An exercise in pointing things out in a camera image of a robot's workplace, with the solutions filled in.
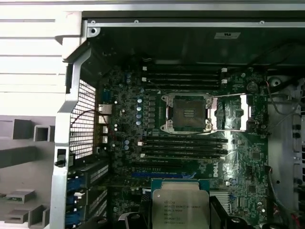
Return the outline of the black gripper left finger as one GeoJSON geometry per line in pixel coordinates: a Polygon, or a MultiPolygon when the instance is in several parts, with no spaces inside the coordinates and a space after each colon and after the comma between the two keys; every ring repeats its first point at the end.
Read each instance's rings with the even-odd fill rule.
{"type": "Polygon", "coordinates": [[[152,229],[152,202],[142,202],[138,212],[122,214],[116,222],[97,217],[92,220],[93,229],[152,229]]]}

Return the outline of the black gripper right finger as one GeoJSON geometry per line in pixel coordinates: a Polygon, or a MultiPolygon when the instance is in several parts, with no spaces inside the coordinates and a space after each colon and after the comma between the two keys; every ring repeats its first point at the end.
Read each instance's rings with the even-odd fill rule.
{"type": "Polygon", "coordinates": [[[235,229],[237,226],[237,221],[228,215],[215,196],[210,196],[210,220],[211,229],[235,229]]]}

